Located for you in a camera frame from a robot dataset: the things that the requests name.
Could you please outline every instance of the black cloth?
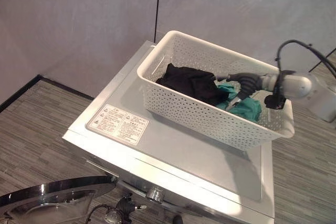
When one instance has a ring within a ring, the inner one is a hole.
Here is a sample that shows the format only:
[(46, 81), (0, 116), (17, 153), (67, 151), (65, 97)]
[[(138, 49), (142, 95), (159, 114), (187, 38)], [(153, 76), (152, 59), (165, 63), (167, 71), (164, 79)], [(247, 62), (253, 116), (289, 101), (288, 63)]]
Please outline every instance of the black cloth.
[(217, 105), (228, 98), (228, 93), (214, 83), (213, 73), (188, 67), (167, 66), (167, 71), (156, 83), (183, 93), (210, 105)]

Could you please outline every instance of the wood-patterned floor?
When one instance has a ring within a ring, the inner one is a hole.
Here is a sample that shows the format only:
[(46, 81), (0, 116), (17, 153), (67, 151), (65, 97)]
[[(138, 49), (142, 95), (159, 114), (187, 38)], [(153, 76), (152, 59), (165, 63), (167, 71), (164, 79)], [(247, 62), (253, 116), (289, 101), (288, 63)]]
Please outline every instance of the wood-patterned floor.
[[(336, 62), (336, 55), (330, 59)], [(332, 80), (323, 65), (313, 73)], [(61, 140), (89, 103), (39, 81), (0, 113), (0, 195), (60, 179), (101, 175), (68, 152)], [(276, 223), (336, 223), (335, 126), (332, 128), (295, 105), (294, 120), (295, 136), (273, 141)], [(117, 188), (94, 200), (92, 206), (115, 205), (124, 193)], [(133, 199), (144, 203), (136, 196)], [(91, 223), (103, 223), (102, 215), (103, 211), (98, 211)], [(131, 216), (134, 224), (171, 223), (174, 213), (150, 205)], [(189, 223), (214, 222), (185, 216), (185, 224)]]

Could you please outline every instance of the warning label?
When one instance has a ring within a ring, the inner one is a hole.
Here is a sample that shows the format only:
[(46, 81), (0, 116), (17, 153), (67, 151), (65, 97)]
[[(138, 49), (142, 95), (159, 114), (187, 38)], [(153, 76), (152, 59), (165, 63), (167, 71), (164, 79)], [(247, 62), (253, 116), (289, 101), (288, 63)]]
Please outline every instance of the warning label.
[(104, 135), (137, 145), (148, 120), (106, 104), (90, 123)]

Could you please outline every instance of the gray wall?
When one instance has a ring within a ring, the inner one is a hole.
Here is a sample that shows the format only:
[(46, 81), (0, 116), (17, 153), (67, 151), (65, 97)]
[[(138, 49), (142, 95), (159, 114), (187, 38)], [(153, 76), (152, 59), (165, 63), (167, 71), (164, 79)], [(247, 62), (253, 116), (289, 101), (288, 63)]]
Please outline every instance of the gray wall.
[[(288, 39), (313, 43), (327, 54), (336, 47), (336, 0), (160, 0), (157, 37), (180, 30), (274, 64)], [(307, 71), (317, 62), (290, 45), (283, 66)]]
[[(296, 38), (327, 54), (336, 44), (336, 0), (160, 0), (157, 38), (176, 29), (274, 63)], [(0, 103), (40, 73), (95, 96), (145, 40), (156, 0), (0, 0)], [(284, 67), (317, 59), (297, 46)]]
[(40, 73), (95, 96), (153, 40), (157, 0), (0, 0), (0, 104)]

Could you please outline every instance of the laundry basket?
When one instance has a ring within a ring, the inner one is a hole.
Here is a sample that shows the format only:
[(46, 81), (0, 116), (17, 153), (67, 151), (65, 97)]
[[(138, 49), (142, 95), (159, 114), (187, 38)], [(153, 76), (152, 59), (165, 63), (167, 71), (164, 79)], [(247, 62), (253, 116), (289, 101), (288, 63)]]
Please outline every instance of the laundry basket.
[[(239, 72), (278, 72), (276, 67), (259, 60), (179, 31), (170, 31), (137, 70), (143, 80), (146, 109), (240, 150), (294, 135), (289, 100), (282, 110), (272, 110), (264, 104), (264, 98), (270, 92), (256, 92), (253, 98), (260, 101), (262, 112), (258, 123), (254, 123), (155, 83), (165, 74), (169, 63), (176, 67), (201, 69), (216, 76)], [(237, 82), (230, 84), (239, 88)]]

